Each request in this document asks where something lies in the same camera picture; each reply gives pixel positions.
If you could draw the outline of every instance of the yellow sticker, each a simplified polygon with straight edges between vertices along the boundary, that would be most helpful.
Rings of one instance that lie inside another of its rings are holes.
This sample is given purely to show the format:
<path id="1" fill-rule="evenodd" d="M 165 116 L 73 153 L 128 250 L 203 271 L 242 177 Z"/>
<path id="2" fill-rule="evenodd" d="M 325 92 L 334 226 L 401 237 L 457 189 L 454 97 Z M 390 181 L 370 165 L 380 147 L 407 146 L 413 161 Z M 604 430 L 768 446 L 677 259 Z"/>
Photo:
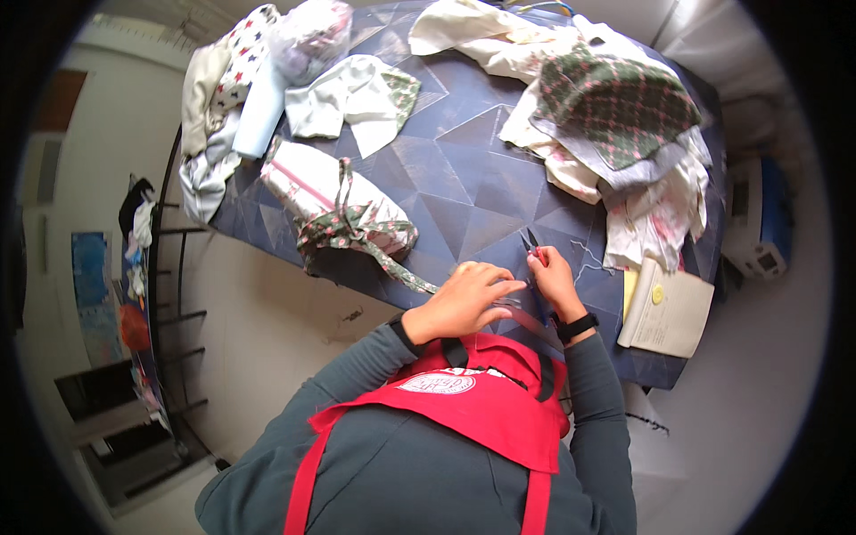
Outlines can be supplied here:
<path id="1" fill-rule="evenodd" d="M 659 305 L 663 302 L 663 287 L 659 284 L 654 287 L 654 290 L 651 292 L 651 300 L 654 301 L 655 305 Z"/>

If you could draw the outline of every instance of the hand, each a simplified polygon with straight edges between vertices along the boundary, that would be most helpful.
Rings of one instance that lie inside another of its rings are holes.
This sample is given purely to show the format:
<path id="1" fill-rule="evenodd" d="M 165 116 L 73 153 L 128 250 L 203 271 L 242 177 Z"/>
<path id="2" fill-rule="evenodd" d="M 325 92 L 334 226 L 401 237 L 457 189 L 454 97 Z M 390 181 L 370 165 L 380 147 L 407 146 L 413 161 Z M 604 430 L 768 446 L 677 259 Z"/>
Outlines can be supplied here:
<path id="1" fill-rule="evenodd" d="M 571 266 L 555 247 L 542 246 L 541 253 L 547 261 L 546 266 L 537 256 L 529 255 L 526 259 L 541 295 L 550 302 L 562 322 L 569 324 L 582 318 L 587 312 L 577 296 Z"/>
<path id="2" fill-rule="evenodd" d="M 525 287 L 526 282 L 515 281 L 509 270 L 485 262 L 464 262 L 427 303 L 404 312 L 401 326 L 415 345 L 471 335 L 498 319 L 511 318 L 509 310 L 488 307 Z"/>

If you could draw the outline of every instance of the green floral fabric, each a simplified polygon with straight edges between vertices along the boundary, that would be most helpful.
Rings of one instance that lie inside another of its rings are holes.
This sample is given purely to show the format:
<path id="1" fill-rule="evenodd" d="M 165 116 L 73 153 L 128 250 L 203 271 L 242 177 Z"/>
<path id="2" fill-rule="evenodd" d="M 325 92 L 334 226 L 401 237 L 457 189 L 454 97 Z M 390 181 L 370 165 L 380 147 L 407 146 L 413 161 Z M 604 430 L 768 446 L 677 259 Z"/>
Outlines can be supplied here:
<path id="1" fill-rule="evenodd" d="M 295 218 L 299 227 L 297 250 L 304 255 L 304 270 L 313 274 L 312 258 L 319 247 L 334 249 L 356 249 L 370 254 L 380 264 L 383 271 L 397 281 L 416 292 L 434 294 L 438 288 L 415 276 L 407 268 L 395 262 L 378 247 L 372 239 L 380 234 L 407 232 L 407 243 L 401 251 L 405 253 L 413 248 L 419 237 L 419 231 L 409 221 L 377 221 L 374 214 L 365 217 L 369 205 L 348 205 L 348 194 L 354 182 L 350 158 L 339 160 L 339 194 L 336 196 L 336 209 L 315 219 L 305 222 Z"/>
<path id="2" fill-rule="evenodd" d="M 596 56 L 580 40 L 541 70 L 534 116 L 557 127 L 573 122 L 612 169 L 648 158 L 701 122 L 686 88 L 673 74 L 634 60 Z"/>
<path id="3" fill-rule="evenodd" d="M 410 117 L 410 112 L 413 111 L 413 105 L 416 104 L 416 95 L 419 93 L 419 87 L 422 85 L 422 82 L 395 67 L 390 68 L 380 75 L 392 91 L 390 98 L 392 98 L 392 103 L 398 109 L 396 119 L 398 121 L 398 129 L 401 130 L 407 118 Z"/>

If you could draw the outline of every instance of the apron logo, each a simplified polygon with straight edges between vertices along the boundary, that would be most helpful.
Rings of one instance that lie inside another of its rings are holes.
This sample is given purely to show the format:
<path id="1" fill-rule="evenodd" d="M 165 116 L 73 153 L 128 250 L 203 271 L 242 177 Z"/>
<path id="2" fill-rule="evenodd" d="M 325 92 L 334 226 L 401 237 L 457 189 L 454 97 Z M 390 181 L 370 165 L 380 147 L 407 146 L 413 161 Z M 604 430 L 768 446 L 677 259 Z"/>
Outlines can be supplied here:
<path id="1" fill-rule="evenodd" d="M 396 388 L 420 394 L 460 394 L 475 385 L 475 377 L 469 375 L 450 376 L 445 373 L 426 373 L 411 377 Z"/>

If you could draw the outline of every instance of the person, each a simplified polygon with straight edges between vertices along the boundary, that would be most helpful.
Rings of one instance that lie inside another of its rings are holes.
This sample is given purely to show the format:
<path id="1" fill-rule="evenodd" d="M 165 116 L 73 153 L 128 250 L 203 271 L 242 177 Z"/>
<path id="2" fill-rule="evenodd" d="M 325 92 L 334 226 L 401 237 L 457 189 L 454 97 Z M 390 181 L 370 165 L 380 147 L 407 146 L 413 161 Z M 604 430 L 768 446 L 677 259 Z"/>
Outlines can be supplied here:
<path id="1" fill-rule="evenodd" d="M 571 268 L 541 249 L 543 264 L 528 258 L 538 288 L 574 324 L 587 312 Z M 508 270 L 461 264 L 423 306 L 303 383 L 202 490 L 200 525 L 209 535 L 635 533 L 624 401 L 600 335 L 573 336 L 563 364 L 480 332 L 510 318 L 491 303 L 524 288 Z M 563 377 L 552 375 L 566 366 L 569 449 Z"/>

